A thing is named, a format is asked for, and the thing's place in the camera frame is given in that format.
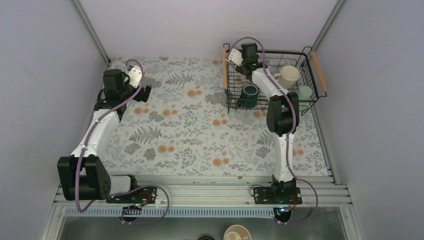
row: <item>beige mug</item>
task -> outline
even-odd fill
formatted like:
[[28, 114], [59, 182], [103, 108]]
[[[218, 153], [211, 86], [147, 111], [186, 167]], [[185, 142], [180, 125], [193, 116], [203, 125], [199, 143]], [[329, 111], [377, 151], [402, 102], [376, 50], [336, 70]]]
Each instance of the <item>beige mug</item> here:
[[290, 89], [301, 78], [301, 73], [294, 66], [283, 66], [279, 73], [272, 75], [281, 87]]

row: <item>gray wall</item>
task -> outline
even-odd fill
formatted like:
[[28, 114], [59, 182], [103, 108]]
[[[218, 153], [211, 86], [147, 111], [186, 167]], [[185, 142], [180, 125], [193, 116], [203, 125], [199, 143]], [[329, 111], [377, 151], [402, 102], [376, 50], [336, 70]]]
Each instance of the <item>gray wall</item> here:
[[222, 58], [255, 37], [268, 49], [312, 45], [337, 0], [81, 0], [112, 57]]
[[318, 48], [318, 111], [366, 239], [423, 239], [424, 1], [348, 0]]
[[0, 3], [1, 239], [37, 239], [105, 63], [70, 0]]

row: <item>green mug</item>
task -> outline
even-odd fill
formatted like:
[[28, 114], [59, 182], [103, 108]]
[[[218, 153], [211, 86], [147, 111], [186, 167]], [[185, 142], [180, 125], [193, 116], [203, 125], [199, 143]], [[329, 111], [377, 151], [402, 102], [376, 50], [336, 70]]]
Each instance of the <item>green mug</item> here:
[[246, 85], [241, 89], [241, 95], [238, 99], [238, 106], [252, 109], [258, 102], [259, 90], [255, 85]]

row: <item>black wire basket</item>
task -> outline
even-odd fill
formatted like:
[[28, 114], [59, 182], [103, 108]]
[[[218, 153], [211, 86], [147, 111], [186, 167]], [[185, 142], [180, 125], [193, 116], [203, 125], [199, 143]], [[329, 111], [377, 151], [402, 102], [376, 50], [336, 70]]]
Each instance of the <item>black wire basket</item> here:
[[[230, 50], [230, 44], [225, 43], [223, 45], [223, 56], [228, 53]], [[321, 89], [320, 91], [317, 88], [317, 84], [315, 82], [314, 75], [312, 73], [312, 68], [310, 62], [308, 60], [308, 55], [306, 54], [306, 50], [310, 49], [312, 51], [312, 47], [306, 46], [303, 48], [302, 52], [295, 51], [280, 51], [280, 50], [265, 50], [265, 59], [263, 58], [263, 53], [261, 49], [258, 49], [257, 53], [259, 54], [259, 62], [265, 61], [265, 64], [268, 67], [270, 73], [276, 74], [280, 71], [280, 69], [284, 66], [293, 66], [297, 68], [300, 72], [300, 79], [296, 82], [296, 84], [289, 88], [289, 92], [296, 92], [299, 90], [301, 86], [308, 86], [312, 89], [312, 95], [307, 100], [299, 100], [299, 105], [302, 106], [299, 110], [301, 115], [303, 116], [311, 107], [318, 101], [318, 99], [322, 97], [327, 97], [327, 87], [325, 86], [324, 79], [322, 78], [321, 68], [319, 66], [318, 60], [314, 59], [315, 67], [320, 75], [321, 81]], [[247, 85], [255, 85], [250, 80], [247, 80], [245, 76], [238, 73], [236, 71], [236, 65], [234, 63], [225, 62], [224, 68], [226, 67], [226, 71], [224, 71], [224, 90], [226, 94], [226, 102], [228, 113], [230, 113], [230, 109], [234, 110], [260, 110], [267, 111], [268, 109], [268, 99], [259, 89], [259, 96], [257, 98], [256, 106], [253, 108], [246, 108], [239, 104], [241, 101], [245, 100], [242, 98], [242, 89]]]

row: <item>floral pattern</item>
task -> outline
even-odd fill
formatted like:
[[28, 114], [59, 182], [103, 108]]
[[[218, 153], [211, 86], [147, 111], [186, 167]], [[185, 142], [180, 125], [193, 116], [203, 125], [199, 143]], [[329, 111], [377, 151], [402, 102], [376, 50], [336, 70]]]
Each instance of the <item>floral pattern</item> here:
[[[128, 58], [112, 69], [126, 70]], [[138, 57], [152, 86], [148, 102], [131, 101], [103, 159], [112, 174], [270, 176], [274, 140], [266, 112], [230, 109], [222, 86], [222, 62], [202, 58]], [[293, 169], [324, 176], [312, 114], [300, 118]]]

